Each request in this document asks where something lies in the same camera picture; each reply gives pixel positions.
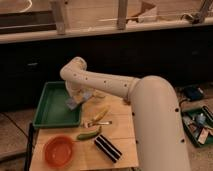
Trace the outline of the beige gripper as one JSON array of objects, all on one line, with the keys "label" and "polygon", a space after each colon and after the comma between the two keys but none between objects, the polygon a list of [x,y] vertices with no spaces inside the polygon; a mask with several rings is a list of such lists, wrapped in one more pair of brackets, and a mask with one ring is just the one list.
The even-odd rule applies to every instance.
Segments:
[{"label": "beige gripper", "polygon": [[91,88],[85,87],[81,84],[66,82],[65,87],[69,96],[77,103],[84,103],[93,95]]}]

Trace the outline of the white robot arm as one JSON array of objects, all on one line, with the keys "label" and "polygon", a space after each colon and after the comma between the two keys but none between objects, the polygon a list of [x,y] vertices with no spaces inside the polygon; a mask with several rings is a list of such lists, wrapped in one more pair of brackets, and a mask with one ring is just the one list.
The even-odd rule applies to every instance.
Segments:
[{"label": "white robot arm", "polygon": [[166,79],[90,72],[81,57],[63,66],[60,76],[71,94],[88,86],[130,103],[142,171],[191,171],[178,98]]}]

